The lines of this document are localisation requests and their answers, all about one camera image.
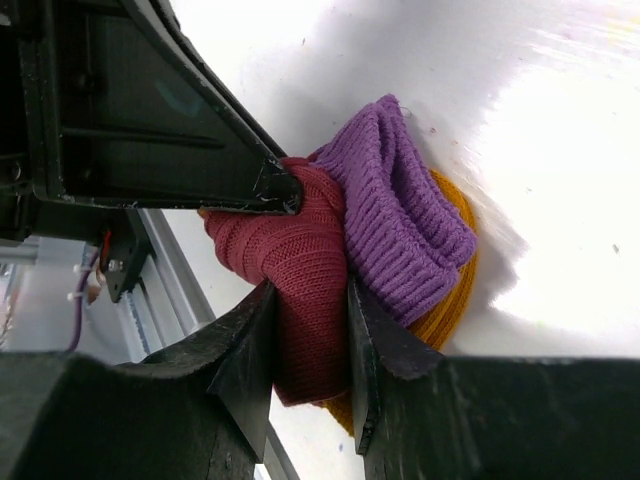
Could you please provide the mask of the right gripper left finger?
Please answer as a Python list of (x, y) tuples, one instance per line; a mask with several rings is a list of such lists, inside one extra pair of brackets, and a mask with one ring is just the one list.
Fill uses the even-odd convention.
[(1, 357), (5, 479), (249, 479), (263, 460), (275, 290), (139, 363)]

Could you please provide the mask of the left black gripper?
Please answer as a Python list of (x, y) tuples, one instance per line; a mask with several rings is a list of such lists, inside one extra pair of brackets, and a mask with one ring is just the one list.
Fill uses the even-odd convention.
[(2, 241), (99, 245), (107, 208), (292, 215), (281, 157), (169, 2), (2, 2)]

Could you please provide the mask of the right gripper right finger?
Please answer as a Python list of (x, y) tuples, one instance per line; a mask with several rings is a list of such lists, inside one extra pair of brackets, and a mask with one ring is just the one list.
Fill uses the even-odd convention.
[(639, 364), (449, 357), (348, 286), (355, 449), (369, 479), (635, 479)]

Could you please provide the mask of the maroon purple striped sock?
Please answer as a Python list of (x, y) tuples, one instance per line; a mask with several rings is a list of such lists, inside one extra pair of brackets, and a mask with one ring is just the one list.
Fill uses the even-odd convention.
[(278, 293), (276, 393), (351, 430), (346, 320), (354, 274), (383, 310), (432, 348), (454, 333), (477, 267), (472, 207), (428, 169), (400, 103), (385, 95), (327, 144), (284, 166), (304, 190), (291, 217), (202, 210), (218, 261)]

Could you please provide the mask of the aluminium frame rail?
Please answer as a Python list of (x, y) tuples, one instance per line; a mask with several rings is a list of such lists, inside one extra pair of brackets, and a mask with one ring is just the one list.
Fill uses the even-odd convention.
[[(81, 289), (92, 249), (32, 237), (1, 245), (1, 357), (5, 353), (82, 354), (110, 366), (139, 363), (222, 316), (213, 313), (164, 215), (143, 211), (152, 252), (135, 287), (114, 303)], [(268, 416), (263, 460), (249, 479), (297, 475)]]

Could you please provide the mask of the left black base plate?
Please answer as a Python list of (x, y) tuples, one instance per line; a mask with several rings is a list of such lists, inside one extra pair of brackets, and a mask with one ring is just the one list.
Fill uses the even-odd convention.
[(137, 284), (151, 242), (137, 210), (116, 210), (106, 224), (100, 270), (114, 303)]

